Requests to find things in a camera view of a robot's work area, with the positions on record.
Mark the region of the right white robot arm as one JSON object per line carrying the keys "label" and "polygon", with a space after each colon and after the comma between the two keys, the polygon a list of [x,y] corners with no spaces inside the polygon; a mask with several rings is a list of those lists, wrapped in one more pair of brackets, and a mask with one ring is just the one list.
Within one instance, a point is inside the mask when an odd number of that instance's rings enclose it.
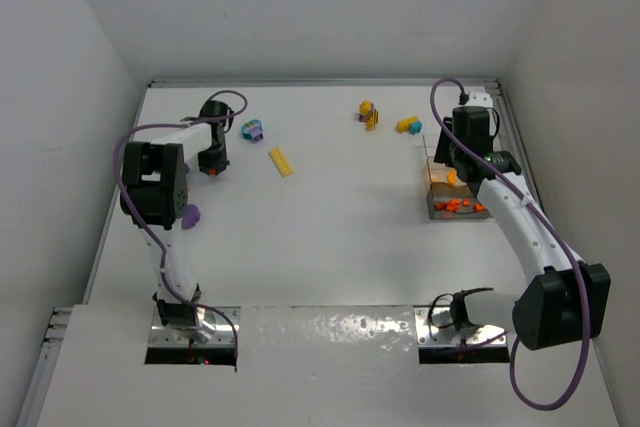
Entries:
{"label": "right white robot arm", "polygon": [[492,289],[454,296],[458,328],[491,323],[515,333],[530,350],[596,338],[604,322],[611,278],[601,264],[587,264],[564,250],[547,229],[522,170],[507,151],[496,151],[490,113],[459,106],[445,118],[435,160],[457,176],[496,220],[525,274],[528,286],[517,298]]}

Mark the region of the orange lego brick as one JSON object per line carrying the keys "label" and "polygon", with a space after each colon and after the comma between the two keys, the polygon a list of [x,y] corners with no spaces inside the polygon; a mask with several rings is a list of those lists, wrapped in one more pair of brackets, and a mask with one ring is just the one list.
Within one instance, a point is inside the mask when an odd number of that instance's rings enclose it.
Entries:
{"label": "orange lego brick", "polygon": [[447,209],[448,211],[456,212],[456,211],[458,211],[461,207],[462,207],[462,200],[461,200],[461,199],[452,199],[451,201],[449,201],[449,202],[447,203],[447,207],[446,207],[446,209]]}

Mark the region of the purple round lego block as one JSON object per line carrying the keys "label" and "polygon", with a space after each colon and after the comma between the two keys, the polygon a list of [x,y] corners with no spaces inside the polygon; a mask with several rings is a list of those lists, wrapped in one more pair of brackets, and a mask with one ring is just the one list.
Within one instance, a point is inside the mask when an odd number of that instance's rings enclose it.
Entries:
{"label": "purple round lego block", "polygon": [[195,204],[188,204],[184,215],[181,217],[181,228],[189,230],[194,228],[201,219],[199,208]]}

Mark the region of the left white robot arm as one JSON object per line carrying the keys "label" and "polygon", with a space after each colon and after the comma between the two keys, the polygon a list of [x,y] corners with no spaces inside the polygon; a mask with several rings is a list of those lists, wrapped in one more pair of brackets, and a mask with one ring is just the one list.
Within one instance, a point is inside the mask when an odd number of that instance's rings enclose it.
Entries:
{"label": "left white robot arm", "polygon": [[149,248],[161,323],[183,334],[201,330],[205,313],[182,244],[182,229],[200,218],[188,199],[187,175],[217,176],[227,169],[225,135],[233,114],[226,103],[209,99],[197,117],[186,119],[187,127],[122,148],[121,209]]}

